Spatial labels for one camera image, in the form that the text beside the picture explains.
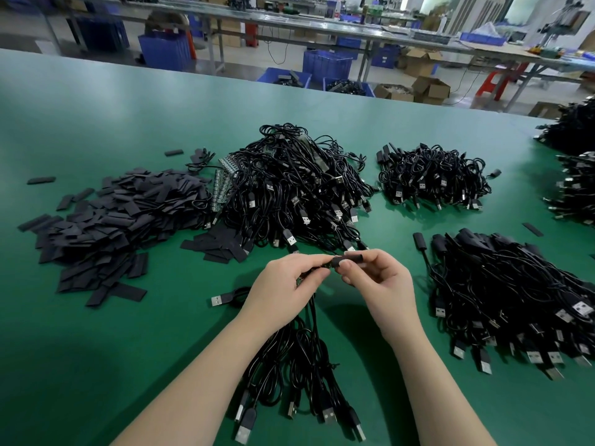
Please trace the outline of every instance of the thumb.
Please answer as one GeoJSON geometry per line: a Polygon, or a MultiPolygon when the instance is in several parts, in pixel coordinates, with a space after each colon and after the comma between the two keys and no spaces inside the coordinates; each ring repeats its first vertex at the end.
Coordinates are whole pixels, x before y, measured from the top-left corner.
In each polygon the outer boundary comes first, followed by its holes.
{"type": "Polygon", "coordinates": [[[305,299],[305,304],[308,303],[312,294],[316,292],[320,284],[324,281],[326,277],[331,274],[329,269],[320,268],[316,269],[315,271],[311,272],[309,276],[307,276],[302,283],[297,287],[296,294],[300,299],[305,299]]]}
{"type": "Polygon", "coordinates": [[[351,260],[341,260],[337,269],[342,277],[347,277],[359,292],[364,292],[376,284],[365,271],[351,260]]]}

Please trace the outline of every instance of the green tabletop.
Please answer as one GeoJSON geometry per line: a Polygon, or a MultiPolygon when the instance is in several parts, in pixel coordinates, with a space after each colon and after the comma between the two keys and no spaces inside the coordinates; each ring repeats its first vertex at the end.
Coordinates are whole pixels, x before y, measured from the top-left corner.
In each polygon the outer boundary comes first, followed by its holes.
{"type": "MultiPolygon", "coordinates": [[[[500,445],[593,444],[595,370],[565,357],[565,380],[551,382],[534,366],[490,348],[488,376],[470,357],[450,356],[448,335],[429,315],[424,262],[412,240],[416,231],[428,240],[465,226],[500,232],[537,244],[559,267],[592,279],[593,230],[555,221],[541,201],[562,175],[555,152],[531,139],[542,120],[20,51],[0,50],[0,62],[0,444],[110,442],[236,314],[207,300],[251,284],[266,262],[285,253],[257,248],[242,264],[205,262],[201,253],[179,248],[194,233],[177,232],[151,249],[149,273],[135,281],[149,291],[141,303],[111,298],[91,310],[84,307],[88,294],[54,293],[59,268],[39,265],[34,234],[16,226],[53,214],[64,194],[98,187],[107,175],[137,166],[180,168],[197,147],[221,157],[257,139],[261,125],[284,122],[366,154],[362,177],[370,182],[377,179],[376,151],[388,141],[406,149],[439,143],[482,157],[489,171],[502,170],[493,194],[482,199],[483,212],[446,207],[410,214],[377,194],[359,228],[366,243],[411,270],[430,341],[500,445]],[[186,156],[163,155],[180,148],[186,156]],[[56,182],[25,184],[48,175],[56,182]]],[[[316,302],[320,335],[331,361],[340,363],[337,381],[367,443],[416,444],[398,364],[361,298],[333,275],[316,302]]],[[[356,441],[309,414],[286,419],[286,410],[285,401],[261,407],[250,444],[356,441]]],[[[234,444],[233,435],[234,424],[225,419],[216,444],[234,444]]]]}

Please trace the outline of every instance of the left arm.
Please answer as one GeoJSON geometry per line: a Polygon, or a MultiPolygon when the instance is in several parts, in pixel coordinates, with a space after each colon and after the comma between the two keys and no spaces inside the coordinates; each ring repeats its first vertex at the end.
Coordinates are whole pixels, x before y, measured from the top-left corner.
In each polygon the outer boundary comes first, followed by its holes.
{"type": "Polygon", "coordinates": [[[215,441],[227,405],[265,341],[306,306],[328,277],[329,255],[292,254],[267,264],[240,313],[112,443],[114,446],[204,446],[215,441]]]}

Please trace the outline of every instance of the left hand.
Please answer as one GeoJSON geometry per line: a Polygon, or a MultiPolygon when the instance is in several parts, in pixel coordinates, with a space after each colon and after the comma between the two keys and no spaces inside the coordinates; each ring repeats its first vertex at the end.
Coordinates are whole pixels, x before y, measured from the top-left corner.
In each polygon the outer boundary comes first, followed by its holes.
{"type": "Polygon", "coordinates": [[[292,253],[269,262],[252,285],[238,318],[252,328],[264,329],[264,333],[272,335],[302,311],[312,294],[330,275],[330,270],[320,268],[312,271],[299,286],[296,285],[298,277],[331,259],[332,255],[292,253]]]}

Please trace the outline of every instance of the right arm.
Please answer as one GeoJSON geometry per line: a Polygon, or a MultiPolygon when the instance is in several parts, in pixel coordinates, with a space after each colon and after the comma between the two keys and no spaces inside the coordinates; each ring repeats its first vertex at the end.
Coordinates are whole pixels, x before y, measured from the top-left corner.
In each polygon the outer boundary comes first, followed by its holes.
{"type": "Polygon", "coordinates": [[[425,335],[405,266],[382,250],[343,260],[337,271],[364,297],[399,361],[422,446],[496,446],[425,335]]]}

